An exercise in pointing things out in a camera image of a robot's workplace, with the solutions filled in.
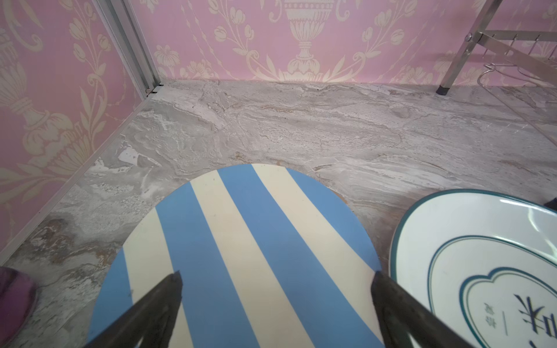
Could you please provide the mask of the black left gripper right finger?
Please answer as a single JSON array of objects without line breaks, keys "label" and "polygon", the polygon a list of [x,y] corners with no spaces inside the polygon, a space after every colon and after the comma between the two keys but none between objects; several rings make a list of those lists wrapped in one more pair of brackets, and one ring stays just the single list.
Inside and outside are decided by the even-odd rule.
[{"label": "black left gripper right finger", "polygon": [[371,297],[386,347],[470,347],[388,275],[379,271]]}]

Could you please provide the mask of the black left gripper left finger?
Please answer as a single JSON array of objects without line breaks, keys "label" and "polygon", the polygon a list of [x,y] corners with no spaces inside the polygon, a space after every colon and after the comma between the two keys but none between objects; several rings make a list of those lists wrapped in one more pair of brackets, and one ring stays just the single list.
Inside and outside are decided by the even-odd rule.
[{"label": "black left gripper left finger", "polygon": [[169,347],[182,288],[180,272],[167,275],[85,348]]}]

